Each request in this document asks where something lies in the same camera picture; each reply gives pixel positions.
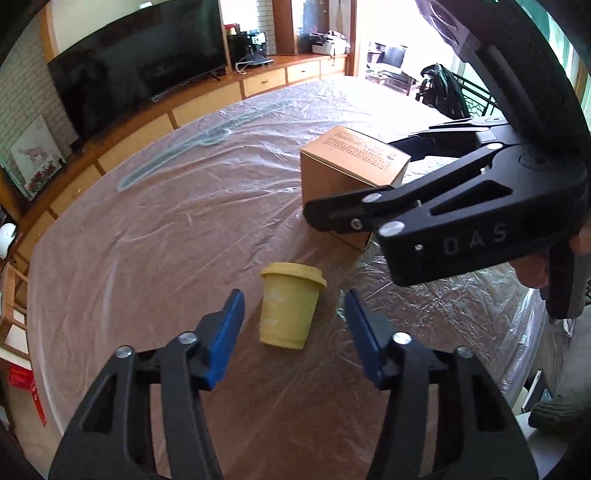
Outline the person's right hand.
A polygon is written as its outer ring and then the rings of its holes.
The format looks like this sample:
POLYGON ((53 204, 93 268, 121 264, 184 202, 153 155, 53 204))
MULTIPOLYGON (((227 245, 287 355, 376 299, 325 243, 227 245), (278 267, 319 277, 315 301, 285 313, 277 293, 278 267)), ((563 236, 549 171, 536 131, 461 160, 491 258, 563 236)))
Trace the person's right hand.
MULTIPOLYGON (((590 226, 583 227, 570 240, 570 248, 575 255, 589 255, 591 252, 590 226)), ((528 288, 542 289, 549 284, 548 264, 546 255, 533 253, 509 262, 515 270, 518 280, 528 288)))

